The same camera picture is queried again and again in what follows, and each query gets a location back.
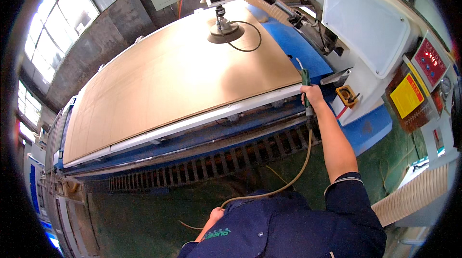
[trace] wooden board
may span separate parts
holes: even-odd
[[[72,110],[64,164],[163,125],[238,100],[300,82],[300,75],[270,34],[241,2],[225,6],[226,18],[257,26],[262,45],[239,52],[206,37],[213,8],[195,13],[128,48],[80,91]],[[252,49],[257,32],[233,44]]]

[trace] control panel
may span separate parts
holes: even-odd
[[[440,44],[427,32],[412,58],[412,63],[417,71],[419,71],[430,92],[436,88],[448,68],[452,65],[450,59],[445,54]]]

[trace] red label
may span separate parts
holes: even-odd
[[[417,84],[414,82],[413,78],[410,75],[407,76],[407,82],[409,82],[409,84],[411,85],[412,89],[415,92],[415,95],[417,96],[417,99],[419,99],[419,102],[423,101],[424,96],[419,91],[419,88],[417,87]]]

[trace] worker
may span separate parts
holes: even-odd
[[[325,211],[297,192],[232,201],[215,208],[185,257],[382,257],[386,234],[371,209],[354,151],[317,85],[302,86],[316,112],[330,186]]]

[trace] factory floor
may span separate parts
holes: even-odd
[[[422,137],[407,135],[396,117],[392,118],[391,132],[358,157],[359,172],[371,204],[395,190],[407,165],[426,155]],[[290,181],[305,157],[306,152],[300,152],[269,166]],[[158,195],[89,193],[87,205],[99,254],[102,258],[176,257],[182,245],[199,234],[199,230],[186,228],[177,220],[203,226],[213,208],[230,197],[250,192],[251,185],[255,184],[267,190],[284,185],[270,169],[262,167],[234,178],[173,188]],[[294,186],[313,209],[324,209],[322,194],[328,185],[320,143],[312,147],[308,167]]]

